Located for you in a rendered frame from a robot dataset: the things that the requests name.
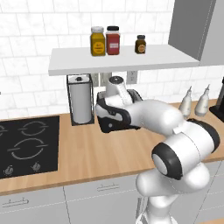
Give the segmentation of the black toaster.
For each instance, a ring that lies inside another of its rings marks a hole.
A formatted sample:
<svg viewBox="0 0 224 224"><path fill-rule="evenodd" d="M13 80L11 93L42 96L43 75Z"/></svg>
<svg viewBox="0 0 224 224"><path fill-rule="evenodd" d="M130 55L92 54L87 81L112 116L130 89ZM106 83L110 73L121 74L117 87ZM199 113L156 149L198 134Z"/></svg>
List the black toaster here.
<svg viewBox="0 0 224 224"><path fill-rule="evenodd" d="M106 104L104 94L105 92L99 92L96 99L96 105L107 112L106 115L97 116L101 131L109 133L117 130L139 130L139 127L130 124L130 114L125 109Z"/></svg>

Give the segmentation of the white squeeze bottle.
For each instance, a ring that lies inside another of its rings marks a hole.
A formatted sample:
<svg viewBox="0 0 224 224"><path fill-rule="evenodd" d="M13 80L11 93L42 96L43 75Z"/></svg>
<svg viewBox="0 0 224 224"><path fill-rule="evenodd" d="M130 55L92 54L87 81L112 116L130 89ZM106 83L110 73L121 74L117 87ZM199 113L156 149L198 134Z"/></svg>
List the white squeeze bottle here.
<svg viewBox="0 0 224 224"><path fill-rule="evenodd" d="M180 103L178 109L183 114L184 118L188 118L191 114L191 105L192 105L192 88L189 87L187 90L185 97L183 98L182 102Z"/></svg>
<svg viewBox="0 0 224 224"><path fill-rule="evenodd" d="M197 105L194 109L194 114L196 116L205 116L208 111L209 102L209 86L206 87L203 95L199 98Z"/></svg>

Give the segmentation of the white wall shelf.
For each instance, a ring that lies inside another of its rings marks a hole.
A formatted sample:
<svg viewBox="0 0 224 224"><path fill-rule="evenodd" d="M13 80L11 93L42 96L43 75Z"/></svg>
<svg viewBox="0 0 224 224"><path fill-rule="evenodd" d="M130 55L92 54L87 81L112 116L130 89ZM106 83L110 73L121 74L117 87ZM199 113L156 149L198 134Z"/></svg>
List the white wall shelf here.
<svg viewBox="0 0 224 224"><path fill-rule="evenodd" d="M145 54L123 45L118 55L92 56L87 47L54 48L48 73L51 76L98 74L180 67L197 67L200 62L170 45L148 45Z"/></svg>

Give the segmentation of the yellow jar with white lid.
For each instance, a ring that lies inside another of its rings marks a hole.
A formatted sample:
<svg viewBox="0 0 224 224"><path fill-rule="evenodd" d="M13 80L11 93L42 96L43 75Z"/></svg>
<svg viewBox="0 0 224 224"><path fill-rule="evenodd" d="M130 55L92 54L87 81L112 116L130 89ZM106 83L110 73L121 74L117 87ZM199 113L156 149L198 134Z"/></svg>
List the yellow jar with white lid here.
<svg viewBox="0 0 224 224"><path fill-rule="evenodd" d="M93 26L91 28L90 44L93 56L105 55L105 37L103 32L104 29L101 26Z"/></svg>

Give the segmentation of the grey cupboard front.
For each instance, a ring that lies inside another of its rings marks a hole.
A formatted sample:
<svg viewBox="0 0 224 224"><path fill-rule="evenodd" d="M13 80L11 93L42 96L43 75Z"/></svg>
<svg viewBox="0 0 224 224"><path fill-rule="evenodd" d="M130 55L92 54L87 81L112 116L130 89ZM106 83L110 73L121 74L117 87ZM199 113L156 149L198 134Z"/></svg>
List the grey cupboard front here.
<svg viewBox="0 0 224 224"><path fill-rule="evenodd" d="M206 163L210 180L199 192L180 195L171 207L178 224L224 219L224 161Z"/></svg>

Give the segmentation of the black hob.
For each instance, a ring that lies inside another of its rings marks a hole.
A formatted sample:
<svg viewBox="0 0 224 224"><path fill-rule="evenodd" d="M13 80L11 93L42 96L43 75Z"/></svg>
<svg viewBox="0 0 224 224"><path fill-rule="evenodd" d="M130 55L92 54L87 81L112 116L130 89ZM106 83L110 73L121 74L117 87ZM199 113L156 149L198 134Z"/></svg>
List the black hob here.
<svg viewBox="0 0 224 224"><path fill-rule="evenodd" d="M58 170L60 117L47 116L0 122L0 179ZM40 170L32 166L38 162ZM11 165L13 173L5 176Z"/></svg>

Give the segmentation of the white paper towel roll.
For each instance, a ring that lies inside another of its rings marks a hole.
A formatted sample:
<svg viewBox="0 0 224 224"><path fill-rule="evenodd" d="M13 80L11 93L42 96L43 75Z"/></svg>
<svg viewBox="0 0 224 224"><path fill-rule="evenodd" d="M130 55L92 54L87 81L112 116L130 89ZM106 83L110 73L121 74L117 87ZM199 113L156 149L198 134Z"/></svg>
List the white paper towel roll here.
<svg viewBox="0 0 224 224"><path fill-rule="evenodd" d="M86 75L75 76L70 92L73 109L73 120L76 123L88 123L91 118L91 94L89 77Z"/></svg>

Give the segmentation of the white wall outlet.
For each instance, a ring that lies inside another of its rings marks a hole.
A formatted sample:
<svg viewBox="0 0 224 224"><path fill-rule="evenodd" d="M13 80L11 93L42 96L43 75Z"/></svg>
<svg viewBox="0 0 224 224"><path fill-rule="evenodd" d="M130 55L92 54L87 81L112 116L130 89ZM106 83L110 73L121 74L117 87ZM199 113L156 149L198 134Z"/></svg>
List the white wall outlet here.
<svg viewBox="0 0 224 224"><path fill-rule="evenodd" d="M112 73L92 73L94 87L105 87L108 79L112 76Z"/></svg>
<svg viewBox="0 0 224 224"><path fill-rule="evenodd" d="M137 71L128 71L127 72L127 84L136 84L137 83Z"/></svg>

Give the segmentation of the black countertop appliance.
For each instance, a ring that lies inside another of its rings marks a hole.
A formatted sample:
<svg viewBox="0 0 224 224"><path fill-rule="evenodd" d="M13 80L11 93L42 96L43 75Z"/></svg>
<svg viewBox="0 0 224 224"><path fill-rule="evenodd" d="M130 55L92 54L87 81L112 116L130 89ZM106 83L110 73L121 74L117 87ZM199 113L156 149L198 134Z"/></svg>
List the black countertop appliance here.
<svg viewBox="0 0 224 224"><path fill-rule="evenodd" d="M209 108L210 112L224 122L224 84L221 87L219 97L214 106Z"/></svg>

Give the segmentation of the red jar with black lid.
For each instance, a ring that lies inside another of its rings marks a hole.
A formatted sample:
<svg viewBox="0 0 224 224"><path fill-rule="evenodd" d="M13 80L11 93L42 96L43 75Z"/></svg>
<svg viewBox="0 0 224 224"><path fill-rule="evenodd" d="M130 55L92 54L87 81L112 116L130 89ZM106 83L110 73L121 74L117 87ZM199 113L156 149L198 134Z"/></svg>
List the red jar with black lid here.
<svg viewBox="0 0 224 224"><path fill-rule="evenodd" d="M118 26L108 26L106 32L106 46L108 55L118 55L120 52L120 32Z"/></svg>

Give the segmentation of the grey range hood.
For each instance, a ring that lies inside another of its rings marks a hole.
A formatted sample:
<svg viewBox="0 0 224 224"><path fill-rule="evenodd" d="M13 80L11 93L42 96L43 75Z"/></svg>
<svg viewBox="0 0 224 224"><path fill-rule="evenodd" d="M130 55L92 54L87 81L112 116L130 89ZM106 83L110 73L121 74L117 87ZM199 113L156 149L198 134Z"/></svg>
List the grey range hood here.
<svg viewBox="0 0 224 224"><path fill-rule="evenodd" d="M224 0L175 0L168 44L201 66L224 65Z"/></svg>

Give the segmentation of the grey drawer front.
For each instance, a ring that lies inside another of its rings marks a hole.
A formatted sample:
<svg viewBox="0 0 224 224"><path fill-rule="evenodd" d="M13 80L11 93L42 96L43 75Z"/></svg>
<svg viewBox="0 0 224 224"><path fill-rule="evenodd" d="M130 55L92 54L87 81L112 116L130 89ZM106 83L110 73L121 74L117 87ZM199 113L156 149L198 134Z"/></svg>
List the grey drawer front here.
<svg viewBox="0 0 224 224"><path fill-rule="evenodd" d="M136 189L136 178L129 175L65 186L71 224L135 224L143 202ZM96 190L113 183L120 188Z"/></svg>
<svg viewBox="0 0 224 224"><path fill-rule="evenodd" d="M2 207L25 198L29 204ZM0 196L0 224L70 224L62 187Z"/></svg>

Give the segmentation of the small brown jar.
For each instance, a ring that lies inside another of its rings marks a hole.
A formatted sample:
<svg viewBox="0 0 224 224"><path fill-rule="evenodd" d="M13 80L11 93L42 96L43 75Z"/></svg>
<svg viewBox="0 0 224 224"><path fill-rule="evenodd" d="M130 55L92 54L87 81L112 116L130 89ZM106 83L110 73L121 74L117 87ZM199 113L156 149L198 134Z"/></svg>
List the small brown jar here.
<svg viewBox="0 0 224 224"><path fill-rule="evenodd" d="M135 43L135 52L138 54L145 53L146 42L144 35L138 35Z"/></svg>

